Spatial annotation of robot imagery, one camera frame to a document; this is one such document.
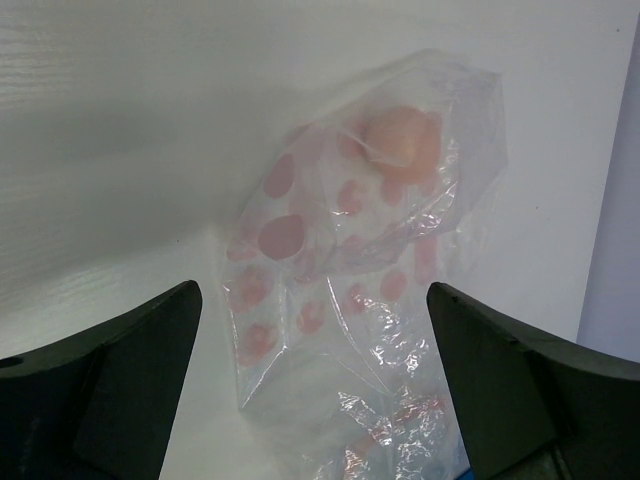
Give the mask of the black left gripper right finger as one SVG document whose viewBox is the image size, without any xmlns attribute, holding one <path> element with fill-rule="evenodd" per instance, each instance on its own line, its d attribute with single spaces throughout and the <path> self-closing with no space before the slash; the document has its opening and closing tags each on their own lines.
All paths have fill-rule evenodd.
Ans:
<svg viewBox="0 0 640 480">
<path fill-rule="evenodd" d="M 428 306 L 477 479 L 636 479 L 639 366 L 440 282 Z"/>
</svg>

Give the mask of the clear zip top bag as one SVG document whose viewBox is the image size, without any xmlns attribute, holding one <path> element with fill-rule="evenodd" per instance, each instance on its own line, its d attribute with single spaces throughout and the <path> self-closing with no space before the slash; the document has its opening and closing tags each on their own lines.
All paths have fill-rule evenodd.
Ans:
<svg viewBox="0 0 640 480">
<path fill-rule="evenodd" d="M 366 125 L 396 106 L 442 117 L 417 185 L 366 159 Z M 434 50 L 360 74 L 285 137 L 222 275 L 239 409 L 282 478 L 466 469 L 426 296 L 476 264 L 506 165 L 500 76 Z"/>
</svg>

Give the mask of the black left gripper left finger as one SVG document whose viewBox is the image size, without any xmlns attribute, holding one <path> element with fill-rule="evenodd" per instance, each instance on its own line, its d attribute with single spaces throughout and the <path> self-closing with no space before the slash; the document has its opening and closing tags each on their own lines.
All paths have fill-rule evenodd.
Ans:
<svg viewBox="0 0 640 480">
<path fill-rule="evenodd" d="M 1 361 L 4 479 L 156 479 L 202 311 L 185 281 Z"/>
</svg>

